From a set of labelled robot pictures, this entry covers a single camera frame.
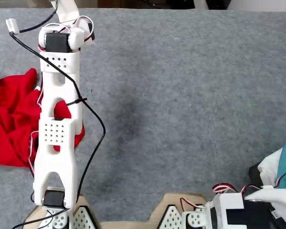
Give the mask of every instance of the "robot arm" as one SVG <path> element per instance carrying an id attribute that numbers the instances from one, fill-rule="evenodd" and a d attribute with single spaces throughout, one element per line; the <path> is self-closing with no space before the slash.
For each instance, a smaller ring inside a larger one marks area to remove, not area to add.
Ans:
<path id="1" fill-rule="evenodd" d="M 82 103 L 79 98 L 80 50 L 92 45 L 93 22 L 80 16 L 74 0 L 51 0 L 60 23 L 50 23 L 41 28 L 39 34 L 40 55 L 51 61 L 56 68 L 41 59 L 43 99 L 39 120 L 39 148 L 34 163 L 34 202 L 47 210 L 64 212 L 59 228 L 73 228 L 72 212 L 77 202 L 77 167 L 74 157 L 74 137 L 82 131 Z M 9 32 L 20 33 L 15 19 L 6 20 Z M 61 71 L 71 80 L 59 81 Z M 71 118 L 54 118 L 57 102 L 64 100 Z M 47 181 L 52 173 L 59 175 L 63 188 L 49 187 Z"/>

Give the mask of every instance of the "red fabric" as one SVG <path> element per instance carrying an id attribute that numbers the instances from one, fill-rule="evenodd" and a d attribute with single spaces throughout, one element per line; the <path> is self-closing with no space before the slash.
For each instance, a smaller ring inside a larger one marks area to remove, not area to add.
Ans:
<path id="1" fill-rule="evenodd" d="M 38 130 L 41 109 L 36 101 L 40 91 L 32 90 L 37 79 L 35 69 L 24 75 L 12 75 L 0 79 L 0 165 L 28 167 L 29 142 L 32 131 Z M 56 104 L 54 117 L 71 118 L 64 101 Z M 75 146 L 81 141 L 84 128 L 75 136 Z M 33 161 L 36 156 L 34 147 L 38 133 L 32 134 Z"/>

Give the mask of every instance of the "gray felt surface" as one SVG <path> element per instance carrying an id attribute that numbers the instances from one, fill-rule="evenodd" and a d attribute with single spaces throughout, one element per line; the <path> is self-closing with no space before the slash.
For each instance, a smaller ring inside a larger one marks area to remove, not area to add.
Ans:
<path id="1" fill-rule="evenodd" d="M 39 69 L 12 40 L 51 10 L 0 10 L 0 77 Z M 146 220 L 165 192 L 249 182 L 286 141 L 286 13 L 81 10 L 97 44 L 82 51 L 81 90 L 108 134 L 82 192 L 99 220 Z M 19 36 L 36 47 L 38 31 Z M 83 110 L 79 174 L 101 127 Z M 0 229 L 33 209 L 27 169 L 0 166 Z"/>

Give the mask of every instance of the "wire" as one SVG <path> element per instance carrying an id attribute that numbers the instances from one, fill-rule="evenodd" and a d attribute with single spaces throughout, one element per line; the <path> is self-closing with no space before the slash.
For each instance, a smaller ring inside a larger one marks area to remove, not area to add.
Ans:
<path id="1" fill-rule="evenodd" d="M 218 194 L 218 193 L 226 193 L 228 190 L 232 190 L 234 192 L 238 192 L 235 187 L 233 187 L 232 185 L 227 184 L 227 183 L 221 183 L 221 184 L 214 185 L 212 190 L 216 194 Z"/>
<path id="2" fill-rule="evenodd" d="M 25 225 L 28 225 L 28 224 L 31 224 L 31 223 L 37 223 L 37 222 L 40 222 L 40 221 L 43 221 L 45 219 L 49 219 L 49 218 L 53 218 L 54 216 L 57 216 L 65 211 L 69 210 L 68 208 L 62 210 L 62 211 L 59 211 L 53 215 L 50 215 L 50 216 L 47 216 L 47 217 L 43 217 L 43 218 L 40 218 L 40 219 L 36 219 L 36 220 L 32 220 L 32 221 L 28 221 L 28 222 L 24 222 L 24 223 L 20 223 L 16 226 L 14 226 L 12 229 L 16 229 L 16 228 L 19 228 L 19 227 L 22 227 L 22 226 L 25 226 Z"/>
<path id="3" fill-rule="evenodd" d="M 69 31 L 69 33 L 71 33 L 71 30 L 68 28 L 68 26 L 64 25 L 64 24 L 61 24 L 61 23 L 49 23 L 49 24 L 46 24 L 44 27 L 48 27 L 48 26 L 51 26 L 51 25 L 57 25 L 57 26 L 63 26 L 63 30 L 67 29 Z"/>
<path id="4" fill-rule="evenodd" d="M 98 114 L 87 104 L 86 101 L 83 101 L 82 103 L 85 104 L 86 107 L 87 107 L 87 108 L 94 114 L 94 116 L 99 120 L 99 122 L 100 122 L 100 124 L 102 125 L 102 128 L 103 128 L 103 134 L 102 134 L 102 136 L 101 136 L 101 138 L 100 138 L 98 144 L 97 144 L 96 147 L 94 148 L 94 151 L 92 152 L 92 154 L 91 154 L 91 156 L 90 156 L 90 158 L 89 158 L 89 161 L 88 161 L 88 163 L 87 163 L 87 165 L 86 165 L 86 168 L 85 168 L 84 172 L 82 173 L 82 177 L 81 177 L 81 180 L 80 180 L 80 184 L 79 184 L 78 190 L 77 190 L 76 202 L 78 201 L 78 198 L 80 197 L 81 189 L 82 189 L 82 183 L 83 183 L 84 178 L 85 178 L 85 176 L 86 176 L 88 167 L 89 167 L 89 165 L 90 165 L 90 163 L 91 163 L 91 161 L 92 161 L 92 159 L 93 159 L 93 157 L 94 157 L 96 151 L 98 150 L 100 144 L 102 143 L 102 141 L 103 141 L 103 139 L 104 139 L 104 137 L 105 137 L 105 135 L 106 135 L 106 127 L 105 127 L 105 125 L 104 125 L 102 119 L 101 119 L 101 118 L 98 116 Z"/>
<path id="5" fill-rule="evenodd" d="M 56 2 L 55 3 L 55 10 L 53 11 L 53 13 L 51 13 L 51 15 L 49 17 L 47 17 L 45 20 L 43 20 L 42 22 L 40 22 L 37 25 L 34 25 L 34 26 L 27 28 L 27 29 L 20 30 L 19 33 L 29 32 L 29 31 L 35 30 L 35 29 L 39 28 L 40 26 L 44 25 L 45 23 L 47 23 L 55 15 L 55 13 L 58 9 L 58 0 L 56 0 L 55 2 Z"/>
<path id="6" fill-rule="evenodd" d="M 261 188 L 258 187 L 258 186 L 255 186 L 255 185 L 253 185 L 253 184 L 250 184 L 250 185 L 244 186 L 244 187 L 242 188 L 242 190 L 240 191 L 240 193 L 243 195 L 243 194 L 246 192 L 247 188 L 249 188 L 249 187 L 254 187 L 254 188 L 258 189 L 258 190 L 261 189 Z"/>
<path id="7" fill-rule="evenodd" d="M 197 205 L 197 204 L 193 204 L 192 202 L 190 202 L 186 198 L 181 197 L 180 198 L 180 204 L 181 204 L 182 211 L 184 211 L 184 206 L 183 206 L 183 202 L 182 201 L 186 202 L 188 205 L 192 206 L 193 208 L 205 208 L 205 206 L 200 206 L 200 205 Z"/>
<path id="8" fill-rule="evenodd" d="M 35 201 L 33 200 L 33 195 L 34 195 L 34 191 L 32 192 L 31 196 L 30 196 L 30 199 L 33 203 L 35 203 Z"/>
<path id="9" fill-rule="evenodd" d="M 52 218 L 51 218 L 50 222 L 49 222 L 47 225 L 44 225 L 44 226 L 42 226 L 42 227 L 40 227 L 40 228 L 37 228 L 37 229 L 46 228 L 47 226 L 49 226 L 49 225 L 52 223 L 52 221 L 53 221 L 53 216 L 52 216 Z"/>
<path id="10" fill-rule="evenodd" d="M 277 180 L 276 180 L 276 185 L 274 187 L 278 187 L 280 185 L 281 179 L 286 176 L 286 173 L 284 173 L 282 176 L 280 176 Z"/>

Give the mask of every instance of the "wooden board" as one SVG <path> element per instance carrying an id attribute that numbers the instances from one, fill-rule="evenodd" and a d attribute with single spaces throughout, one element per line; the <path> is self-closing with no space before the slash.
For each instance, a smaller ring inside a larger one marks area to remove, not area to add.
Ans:
<path id="1" fill-rule="evenodd" d="M 152 211 L 149 220 L 146 222 L 139 222 L 139 221 L 116 221 L 116 222 L 101 222 L 99 223 L 97 220 L 97 224 L 99 229 L 156 229 L 165 210 L 167 205 L 174 204 L 176 205 L 178 211 L 181 213 L 181 205 L 180 205 L 180 197 L 185 197 L 189 201 L 195 204 L 205 204 L 206 200 L 201 195 L 196 194 L 186 194 L 186 193 L 166 193 L 163 199 L 160 201 L 158 206 Z M 80 196 L 77 208 L 81 205 L 88 206 L 86 199 L 83 196 Z M 185 205 L 185 210 L 192 210 L 190 206 Z M 31 221 L 34 219 L 39 219 L 45 217 L 46 211 L 43 210 L 41 207 L 35 208 L 32 213 L 26 218 L 27 221 Z M 39 226 L 40 222 L 29 224 L 23 227 L 23 229 L 36 229 Z"/>

